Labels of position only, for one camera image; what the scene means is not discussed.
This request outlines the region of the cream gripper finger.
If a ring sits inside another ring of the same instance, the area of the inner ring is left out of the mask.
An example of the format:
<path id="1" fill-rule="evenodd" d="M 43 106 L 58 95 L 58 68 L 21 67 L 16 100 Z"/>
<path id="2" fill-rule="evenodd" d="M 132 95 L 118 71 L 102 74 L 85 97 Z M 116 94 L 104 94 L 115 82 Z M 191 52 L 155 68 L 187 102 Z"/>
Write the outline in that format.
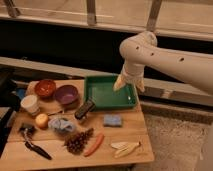
<path id="1" fill-rule="evenodd" d="M 119 76 L 117 77 L 116 82 L 114 83 L 113 90 L 114 90 L 114 91 L 118 91 L 118 90 L 120 90 L 122 87 L 124 87 L 125 85 L 126 85 L 126 82 L 125 82 L 123 76 L 122 76 L 122 75 L 119 75 Z"/>
<path id="2" fill-rule="evenodd" d="M 144 92 L 144 91 L 145 91 L 144 80 L 143 80 L 143 79 L 137 80 L 137 81 L 136 81 L 136 87 L 137 87 L 141 92 Z"/>

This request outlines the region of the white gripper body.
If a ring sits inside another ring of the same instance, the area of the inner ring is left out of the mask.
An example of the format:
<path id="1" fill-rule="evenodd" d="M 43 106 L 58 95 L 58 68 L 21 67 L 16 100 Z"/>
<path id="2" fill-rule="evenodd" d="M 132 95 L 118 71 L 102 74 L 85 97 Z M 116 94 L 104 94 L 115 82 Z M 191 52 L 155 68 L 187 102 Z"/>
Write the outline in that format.
<path id="1" fill-rule="evenodd" d="M 142 84 L 144 79 L 144 65 L 125 63 L 121 70 L 121 77 L 128 84 Z"/>

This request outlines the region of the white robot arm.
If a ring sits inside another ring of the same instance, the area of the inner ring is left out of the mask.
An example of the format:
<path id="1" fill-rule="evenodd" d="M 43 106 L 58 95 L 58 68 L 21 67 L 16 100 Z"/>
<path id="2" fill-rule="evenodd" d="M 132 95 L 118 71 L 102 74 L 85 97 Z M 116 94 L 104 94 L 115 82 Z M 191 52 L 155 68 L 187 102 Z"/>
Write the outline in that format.
<path id="1" fill-rule="evenodd" d="M 113 89 L 133 84 L 144 90 L 148 66 L 213 96 L 213 55 L 159 48 L 153 32 L 145 31 L 122 41 L 124 64 Z"/>

